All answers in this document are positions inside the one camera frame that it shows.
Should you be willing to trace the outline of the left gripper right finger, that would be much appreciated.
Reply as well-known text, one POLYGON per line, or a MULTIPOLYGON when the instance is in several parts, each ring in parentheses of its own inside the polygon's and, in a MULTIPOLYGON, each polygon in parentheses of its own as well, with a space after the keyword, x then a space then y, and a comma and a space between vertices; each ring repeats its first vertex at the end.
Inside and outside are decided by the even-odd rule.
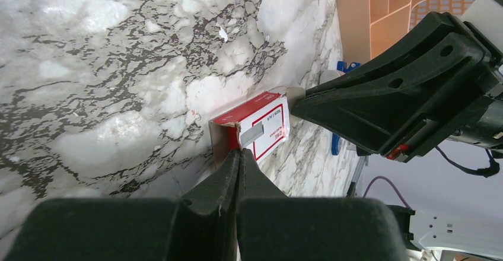
POLYGON ((237 240, 242 260, 406 260, 399 225, 374 199, 288 197, 240 154, 237 240))

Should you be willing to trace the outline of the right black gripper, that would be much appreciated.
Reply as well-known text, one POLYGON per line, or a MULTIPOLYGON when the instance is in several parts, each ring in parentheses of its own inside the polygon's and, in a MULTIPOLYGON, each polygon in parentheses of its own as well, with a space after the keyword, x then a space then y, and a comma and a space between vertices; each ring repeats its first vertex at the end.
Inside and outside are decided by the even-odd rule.
POLYGON ((390 49, 307 90, 291 114, 406 163, 446 139, 502 151, 502 0, 430 12, 390 49))

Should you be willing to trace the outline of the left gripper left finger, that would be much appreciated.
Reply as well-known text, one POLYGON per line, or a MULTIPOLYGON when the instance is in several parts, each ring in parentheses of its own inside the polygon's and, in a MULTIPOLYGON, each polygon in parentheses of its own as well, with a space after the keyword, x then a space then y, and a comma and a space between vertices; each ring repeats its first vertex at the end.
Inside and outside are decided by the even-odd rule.
POLYGON ((61 198, 30 213, 6 260, 231 260, 241 152, 176 199, 61 198))

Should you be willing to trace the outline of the red white staple box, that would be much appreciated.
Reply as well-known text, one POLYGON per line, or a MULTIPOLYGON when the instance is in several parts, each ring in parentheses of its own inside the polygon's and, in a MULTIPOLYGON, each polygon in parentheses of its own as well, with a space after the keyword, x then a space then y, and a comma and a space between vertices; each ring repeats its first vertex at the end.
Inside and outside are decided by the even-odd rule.
POLYGON ((305 97, 302 87, 278 87, 264 91, 209 121, 215 167, 233 149, 249 149, 259 163, 290 132, 290 109, 305 97))

